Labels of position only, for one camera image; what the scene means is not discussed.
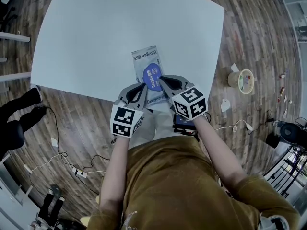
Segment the black cable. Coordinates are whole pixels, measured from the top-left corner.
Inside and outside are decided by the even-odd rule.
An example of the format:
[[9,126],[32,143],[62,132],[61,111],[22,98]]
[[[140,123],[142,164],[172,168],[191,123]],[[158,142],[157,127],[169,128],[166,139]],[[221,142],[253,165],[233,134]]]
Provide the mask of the black cable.
[[205,115],[207,117],[208,123],[210,123],[211,122],[211,115],[210,115],[210,113],[205,113]]
[[293,147],[293,146],[290,145],[290,146],[287,148],[288,152],[290,152],[290,150],[291,150],[292,147]]
[[92,160],[91,160],[91,163],[90,163],[91,166],[84,166],[83,169],[82,169],[82,172],[83,172],[84,169],[86,169],[86,168],[93,168],[93,167],[94,167],[94,165],[93,165],[93,160],[94,160],[94,158],[96,158],[96,157],[100,157],[100,158],[102,158],[102,159],[105,159],[105,160],[110,161],[110,159],[106,159],[106,158],[104,158],[103,156],[100,156],[100,155],[96,154],[95,156],[93,156],[93,158],[92,158]]
[[73,164],[71,164],[71,163],[66,163],[66,162],[63,160],[63,157],[64,157],[64,158],[67,158],[67,157],[68,157],[68,154],[67,154],[67,152],[64,152],[64,151],[63,151],[63,152],[60,152],[60,151],[59,151],[59,128],[58,128],[57,116],[56,116],[55,112],[52,110],[51,107],[48,106],[47,109],[50,109],[50,110],[52,111],[52,113],[53,113],[53,115],[54,115],[54,118],[55,118],[56,127],[57,127],[58,154],[61,155],[62,162],[63,162],[64,164],[66,164],[66,165],[70,165],[70,166],[73,166],[73,167],[77,168],[75,165],[73,165]]
[[39,191],[38,188],[33,184],[33,182],[31,181],[31,175],[32,175],[32,173],[29,174],[29,179],[30,179],[31,185],[32,185],[40,194],[46,196],[47,194],[43,194],[43,193],[42,193],[41,191]]
[[116,142],[116,135],[114,135],[114,139],[111,141],[111,144],[114,144]]
[[270,117],[271,117],[271,114],[272,114],[272,110],[271,109],[269,109],[268,111],[267,111],[267,119],[265,120],[265,122],[264,122],[264,124],[260,124],[259,126],[258,126],[258,128],[257,129],[255,129],[255,130],[253,130],[252,132],[249,132],[249,129],[248,128],[246,128],[246,130],[248,131],[248,135],[250,136],[253,132],[257,132],[257,131],[259,131],[259,128],[262,126],[262,125],[266,125],[267,124],[267,122],[268,122],[268,120],[270,119]]
[[81,179],[80,179],[77,175],[76,175],[76,177],[79,179],[79,181],[80,181],[83,185],[85,185],[85,186],[87,187],[88,190],[90,190],[90,191],[92,191],[93,193],[99,195],[99,193],[95,192],[94,190],[92,190],[91,188],[89,188],[83,181],[81,181]]
[[[68,154],[67,154],[67,152],[64,152],[64,151],[63,151],[63,152],[60,152],[60,151],[59,151],[59,128],[58,128],[57,116],[56,116],[55,112],[52,110],[51,107],[47,106],[46,108],[47,108],[47,109],[50,109],[50,110],[52,111],[52,113],[53,113],[53,115],[54,115],[54,118],[55,118],[56,128],[57,128],[58,154],[61,155],[62,162],[63,162],[64,164],[66,164],[66,165],[70,165],[71,167],[74,167],[74,168],[78,169],[74,164],[71,164],[71,163],[69,163],[69,162],[65,162],[65,161],[63,160],[63,157],[67,158],[67,157],[68,157]],[[93,161],[93,159],[94,159],[96,156],[99,156],[99,157],[101,157],[101,158],[103,158],[103,159],[105,159],[105,160],[109,160],[109,159],[106,159],[106,158],[104,158],[104,157],[102,157],[102,156],[100,156],[100,155],[95,155],[95,156],[92,158],[92,160],[91,160],[91,165],[92,165],[92,166],[91,166],[91,167],[84,167],[83,169],[85,169],[85,168],[92,168],[92,167],[93,167],[92,161]],[[77,176],[77,174],[75,174],[75,176],[76,176],[76,177],[80,180],[80,182],[81,182],[83,185],[85,185],[90,191],[92,191],[92,192],[94,192],[95,194],[99,195],[97,192],[95,192],[94,190],[92,190],[91,188],[89,188],[83,181],[81,181],[81,179]],[[32,186],[33,186],[40,194],[42,194],[42,195],[44,195],[44,196],[47,195],[47,194],[43,194],[42,192],[40,192],[40,191],[37,189],[37,187],[33,184],[33,182],[31,181],[31,173],[30,173],[30,175],[29,175],[29,179],[30,179],[30,183],[32,184]]]

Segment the chair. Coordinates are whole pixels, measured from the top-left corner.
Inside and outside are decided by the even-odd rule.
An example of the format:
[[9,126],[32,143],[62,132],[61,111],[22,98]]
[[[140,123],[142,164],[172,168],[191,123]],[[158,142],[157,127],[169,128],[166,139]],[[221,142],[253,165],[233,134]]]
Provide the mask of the chair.
[[15,11],[14,7],[9,10],[9,6],[0,0],[0,32],[5,32],[8,23],[17,18],[16,14],[10,16],[12,11]]

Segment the electrical cable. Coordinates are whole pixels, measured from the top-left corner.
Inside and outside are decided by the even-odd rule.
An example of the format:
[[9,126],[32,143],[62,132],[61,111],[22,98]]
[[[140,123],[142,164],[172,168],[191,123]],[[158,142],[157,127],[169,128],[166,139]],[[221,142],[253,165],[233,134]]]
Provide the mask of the electrical cable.
[[64,158],[67,158],[67,157],[68,157],[68,154],[67,154],[67,152],[65,152],[65,151],[63,151],[63,152],[60,152],[60,151],[59,151],[59,128],[58,128],[57,116],[56,116],[55,112],[52,110],[51,107],[48,106],[47,109],[50,109],[50,110],[52,111],[52,113],[53,113],[53,115],[54,115],[54,118],[55,118],[55,122],[56,122],[56,128],[57,128],[57,141],[58,141],[58,154],[61,154],[61,155],[62,155],[62,156],[61,156],[61,159],[62,159],[62,162],[63,162],[64,164],[67,164],[67,165],[69,165],[70,167],[73,166],[74,168],[76,168],[76,166],[73,165],[73,164],[71,164],[71,163],[69,163],[69,162],[67,161],[67,159],[66,159],[67,163],[65,163],[64,160],[63,160],[63,157],[64,157]]
[[291,150],[292,147],[293,147],[293,146],[290,145],[290,146],[287,148],[287,151],[290,152],[290,150]]
[[[32,174],[32,172],[33,172],[34,170],[36,170],[37,168],[43,167],[43,166],[46,165],[46,164],[51,163],[52,159],[55,158],[55,157],[57,157],[57,156],[61,156],[62,162],[63,162],[64,164],[66,164],[66,165],[69,165],[71,169],[73,169],[73,168],[78,169],[74,164],[71,164],[71,163],[68,162],[68,160],[67,160],[67,157],[68,157],[67,152],[64,152],[64,151],[63,151],[63,152],[60,152],[60,151],[59,151],[59,128],[58,128],[57,116],[56,116],[55,112],[52,110],[51,107],[48,106],[48,107],[46,107],[46,108],[51,110],[51,112],[53,113],[54,118],[55,118],[55,123],[56,123],[56,128],[57,128],[57,142],[58,142],[58,149],[57,149],[57,152],[58,152],[58,154],[55,155],[55,156],[53,156],[53,157],[50,159],[49,162],[44,163],[43,165],[38,165],[38,166],[36,166],[33,170],[30,170],[31,172],[30,172],[30,174],[29,174],[29,180],[30,180],[31,185],[32,185],[40,194],[42,194],[42,195],[44,195],[44,196],[46,196],[46,194],[43,194],[42,192],[40,192],[40,191],[38,190],[38,188],[33,184],[32,180],[31,180],[31,174]],[[94,165],[92,164],[92,161],[93,161],[93,159],[94,159],[96,156],[99,156],[99,157],[101,157],[101,158],[103,158],[103,159],[106,159],[106,158],[104,158],[104,157],[102,157],[102,156],[100,156],[100,155],[95,155],[95,156],[92,158],[92,160],[91,160],[91,165],[92,165],[92,166],[91,166],[91,167],[84,167],[84,168],[92,168],[92,167],[94,166]],[[105,173],[105,171],[93,171],[93,172],[88,172],[88,173],[96,173],[96,172],[104,172],[104,173]],[[95,194],[98,194],[97,192],[95,192],[94,190],[92,190],[91,188],[89,188],[83,181],[81,181],[81,179],[77,176],[77,171],[76,171],[75,176],[76,176],[76,177],[80,180],[80,182],[81,182],[83,185],[85,185],[90,191],[94,192]]]
[[205,113],[205,115],[206,115],[208,123],[210,123],[211,122],[211,115],[210,115],[210,113]]
[[[103,156],[100,156],[100,155],[96,154],[95,156],[93,156],[93,158],[92,158],[92,160],[91,160],[91,162],[90,162],[91,166],[84,166],[83,169],[82,169],[82,172],[84,172],[84,170],[85,170],[86,168],[93,168],[93,167],[94,167],[94,165],[93,165],[93,160],[94,160],[94,158],[96,158],[96,157],[100,157],[100,158],[102,158],[102,159],[105,159],[105,160],[110,161],[110,159],[106,159],[106,158],[104,158]],[[94,172],[102,172],[102,171],[92,171],[92,172],[86,172],[86,173],[94,173]]]
[[253,132],[258,132],[258,131],[259,131],[259,128],[260,128],[262,125],[266,125],[266,124],[267,124],[267,122],[268,122],[268,120],[270,119],[271,115],[272,115],[272,110],[269,109],[269,110],[267,111],[267,119],[265,120],[264,124],[259,124],[258,128],[255,129],[255,130],[253,130],[252,132],[249,132],[249,131],[248,131],[248,135],[250,136]]
[[85,186],[87,187],[88,190],[90,190],[90,191],[92,191],[93,193],[99,195],[99,193],[97,193],[97,192],[95,192],[94,190],[92,190],[91,188],[89,188],[89,187],[87,186],[87,184],[85,184],[77,175],[75,175],[75,176],[79,179],[79,181],[80,181],[83,185],[85,185]]
[[23,162],[23,164],[24,164],[24,161],[19,157],[19,155],[17,154],[17,152],[14,152],[13,154],[16,155],[16,156],[21,160],[21,162]]
[[230,128],[230,127],[233,127],[233,128],[232,128],[232,131],[233,131],[233,132],[236,132],[236,131],[238,130],[238,127],[237,127],[236,125],[237,125],[239,122],[241,122],[241,121],[243,121],[243,122],[247,125],[247,122],[246,122],[245,120],[241,119],[241,120],[237,121],[237,122],[235,123],[235,125],[230,125],[230,126],[227,126],[227,127],[217,128],[217,129],[215,129],[215,131],[216,131],[216,130],[219,130],[219,129],[222,129],[222,128]]
[[29,180],[30,180],[30,183],[31,185],[42,195],[46,196],[47,194],[43,194],[41,191],[38,190],[38,188],[33,184],[32,180],[31,180],[31,173],[29,173]]
[[116,141],[116,135],[114,135],[114,139],[111,141],[111,144],[114,144],[115,143],[115,141]]

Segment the white table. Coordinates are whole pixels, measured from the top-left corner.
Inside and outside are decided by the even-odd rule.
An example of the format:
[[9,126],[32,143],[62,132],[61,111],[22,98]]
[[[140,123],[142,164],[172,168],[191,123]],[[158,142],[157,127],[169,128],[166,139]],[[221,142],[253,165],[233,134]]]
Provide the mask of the white table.
[[186,77],[208,99],[223,19],[209,0],[52,0],[31,83],[115,101],[136,83],[131,53],[156,45],[164,74]]

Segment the paper scrap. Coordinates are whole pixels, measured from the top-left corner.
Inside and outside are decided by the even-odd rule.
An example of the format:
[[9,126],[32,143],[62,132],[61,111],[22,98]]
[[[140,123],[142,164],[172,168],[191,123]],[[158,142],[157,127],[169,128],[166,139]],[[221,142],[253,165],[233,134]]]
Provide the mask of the paper scrap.
[[239,71],[239,68],[236,66],[235,63],[231,66],[231,70],[232,70],[233,72],[240,72],[240,71]]
[[227,99],[223,99],[222,100],[222,104],[221,104],[221,110],[222,112],[227,111],[230,108],[230,102]]
[[52,138],[52,137],[51,137],[51,144],[52,144],[53,147],[56,147],[56,148],[59,147],[58,141],[56,139]]

